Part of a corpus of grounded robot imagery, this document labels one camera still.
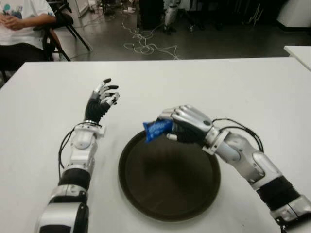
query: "black chair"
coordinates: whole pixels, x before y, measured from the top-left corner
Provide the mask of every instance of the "black chair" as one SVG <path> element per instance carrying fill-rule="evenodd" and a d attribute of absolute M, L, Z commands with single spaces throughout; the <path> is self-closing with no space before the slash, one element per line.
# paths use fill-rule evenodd
<path fill-rule="evenodd" d="M 40 26 L 40 27 L 35 27 L 34 31 L 39 31 L 39 30 L 44 30 L 44 35 L 43 35 L 43 40 L 42 40 L 42 46 L 43 46 L 43 52 L 44 52 L 44 56 L 45 56 L 45 60 L 46 61 L 53 61 L 53 57 L 52 54 L 55 51 L 55 48 L 58 49 L 59 53 L 62 53 L 65 58 L 70 61 L 70 59 L 68 58 L 68 56 L 66 55 L 66 53 L 63 51 L 63 49 L 61 48 L 61 46 L 57 43 L 57 41 L 55 40 L 55 38 L 53 37 L 53 35 L 50 33 L 50 25 L 45 25 L 45 26 Z M 4 82 L 6 83 L 9 78 L 6 75 L 6 71 L 16 71 L 18 70 L 18 67 L 15 67 L 14 65 L 11 65 L 10 67 L 0 67 L 1 73 L 2 73 L 2 77 Z"/>
<path fill-rule="evenodd" d="M 80 41 L 84 44 L 86 49 L 90 51 L 90 47 L 88 46 L 88 44 L 84 41 L 84 39 L 73 27 L 73 18 L 70 15 L 63 13 L 63 10 L 65 9 L 68 10 L 70 13 L 72 13 L 72 9 L 70 8 L 70 5 L 67 2 L 67 0 L 48 1 L 48 3 L 53 9 L 57 21 L 55 24 L 52 25 L 52 28 L 56 29 L 66 27 L 68 31 L 73 35 L 73 37 L 74 38 L 78 37 Z"/>

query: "floor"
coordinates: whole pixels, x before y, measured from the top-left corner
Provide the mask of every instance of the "floor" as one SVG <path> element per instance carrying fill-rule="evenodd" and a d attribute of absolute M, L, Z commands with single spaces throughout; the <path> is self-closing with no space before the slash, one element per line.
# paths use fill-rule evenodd
<path fill-rule="evenodd" d="M 285 45 L 311 46 L 311 34 L 307 32 L 285 32 L 278 26 L 270 25 L 230 25 L 222 31 L 215 29 L 207 22 L 204 31 L 194 28 L 189 31 L 190 24 L 183 17 L 177 17 L 175 27 L 177 32 L 172 35 L 163 33 L 159 27 L 147 44 L 153 43 L 157 48 L 171 47 L 165 51 L 152 51 L 143 48 L 144 55 L 135 53 L 131 48 L 134 43 L 139 52 L 136 27 L 136 14 L 123 14 L 117 9 L 112 17 L 104 17 L 101 11 L 87 12 L 79 18 L 75 5 L 74 26 L 80 35 L 92 47 L 88 52 L 84 45 L 73 38 L 66 28 L 57 29 L 56 33 L 61 44 L 73 61 L 133 61 L 133 60 L 168 60 L 168 59 L 215 59 L 215 58 L 252 58 L 252 57 L 286 57 Z M 142 34 L 149 37 L 150 32 Z"/>

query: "person's hand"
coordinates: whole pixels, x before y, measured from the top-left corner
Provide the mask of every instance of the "person's hand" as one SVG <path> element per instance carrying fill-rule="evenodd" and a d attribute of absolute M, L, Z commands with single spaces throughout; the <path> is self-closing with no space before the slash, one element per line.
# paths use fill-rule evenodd
<path fill-rule="evenodd" d="M 24 21 L 22 19 L 19 19 L 15 16 L 4 16 L 4 17 L 5 22 L 3 23 L 3 25 L 8 29 L 17 31 L 25 27 Z"/>
<path fill-rule="evenodd" d="M 3 14 L 0 14 L 0 24 L 5 24 L 6 23 L 6 17 Z"/>
<path fill-rule="evenodd" d="M 207 133 L 213 127 L 212 121 L 191 105 L 165 109 L 158 119 L 172 120 L 173 131 L 167 134 L 167 137 L 184 143 L 204 142 Z"/>

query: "tabletop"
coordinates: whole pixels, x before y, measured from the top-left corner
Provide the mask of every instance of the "tabletop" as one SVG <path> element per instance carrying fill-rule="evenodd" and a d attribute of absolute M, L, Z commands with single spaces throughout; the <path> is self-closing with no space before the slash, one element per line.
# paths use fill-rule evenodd
<path fill-rule="evenodd" d="M 311 71 L 311 46 L 285 46 L 284 49 Z"/>
<path fill-rule="evenodd" d="M 120 86 L 121 97 L 100 122 L 106 133 L 89 188 L 89 233 L 279 232 L 256 192 L 220 158 L 216 200 L 193 219 L 153 220 L 126 199 L 118 181 L 123 148 L 142 122 L 185 103 L 254 130 L 267 156 L 311 198 L 311 73 L 294 58 L 26 63 L 0 90 L 3 232 L 33 232 L 57 186 L 60 142 L 83 120 L 91 91 L 105 78 Z"/>

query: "white t-shirt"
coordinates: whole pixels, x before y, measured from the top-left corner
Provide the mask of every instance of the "white t-shirt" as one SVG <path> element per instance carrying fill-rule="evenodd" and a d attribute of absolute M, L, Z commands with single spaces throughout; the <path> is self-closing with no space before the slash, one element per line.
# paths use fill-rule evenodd
<path fill-rule="evenodd" d="M 0 13 L 16 16 L 20 19 L 48 14 L 54 16 L 53 10 L 46 0 L 0 0 Z M 0 24 L 0 45 L 27 43 L 42 49 L 42 31 L 34 31 L 32 27 L 13 31 Z"/>

